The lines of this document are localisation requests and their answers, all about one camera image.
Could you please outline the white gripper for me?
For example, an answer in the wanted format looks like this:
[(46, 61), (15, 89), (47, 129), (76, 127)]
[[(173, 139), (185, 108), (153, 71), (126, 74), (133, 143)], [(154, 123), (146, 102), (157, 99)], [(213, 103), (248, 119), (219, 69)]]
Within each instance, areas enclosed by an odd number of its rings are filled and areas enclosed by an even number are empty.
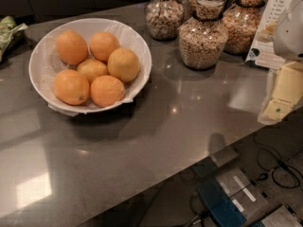
[(281, 12), (274, 32), (275, 54), (289, 60), (276, 73), (264, 114), (281, 120), (303, 97), (303, 0), (292, 0)]

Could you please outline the blue robot base part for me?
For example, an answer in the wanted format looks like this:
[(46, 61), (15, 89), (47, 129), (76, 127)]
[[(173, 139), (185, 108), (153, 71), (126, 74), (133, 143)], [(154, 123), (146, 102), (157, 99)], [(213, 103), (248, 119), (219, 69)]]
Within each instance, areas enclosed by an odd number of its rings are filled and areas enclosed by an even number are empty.
[(268, 196), (246, 177), (208, 178), (198, 184), (197, 191), (218, 227), (242, 227), (268, 202)]

